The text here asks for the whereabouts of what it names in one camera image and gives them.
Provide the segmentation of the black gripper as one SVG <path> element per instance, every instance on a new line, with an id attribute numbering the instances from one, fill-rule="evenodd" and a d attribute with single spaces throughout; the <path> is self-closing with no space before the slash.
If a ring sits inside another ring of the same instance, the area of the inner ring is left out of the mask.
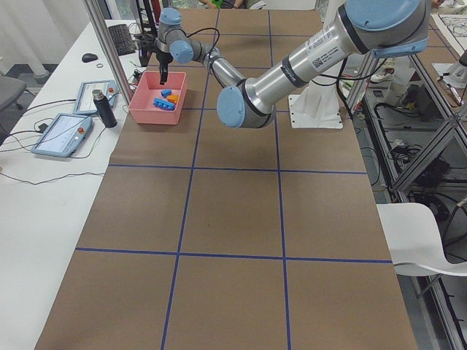
<path id="1" fill-rule="evenodd" d="M 169 76 L 169 64 L 173 57 L 169 52 L 169 46 L 159 39 L 155 41 L 155 56 L 159 62 L 160 84 L 165 85 Z"/>

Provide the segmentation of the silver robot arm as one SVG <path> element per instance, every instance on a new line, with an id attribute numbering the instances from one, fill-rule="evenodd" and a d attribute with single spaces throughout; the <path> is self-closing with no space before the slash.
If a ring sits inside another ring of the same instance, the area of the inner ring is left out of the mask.
<path id="1" fill-rule="evenodd" d="M 422 52 L 428 42 L 430 1 L 345 1 L 333 21 L 258 78 L 245 78 L 211 44 L 182 30 L 180 12 L 162 10 L 155 43 L 178 63 L 197 61 L 223 86 L 217 115 L 230 128 L 263 128 L 276 103 L 351 54 L 377 58 Z"/>

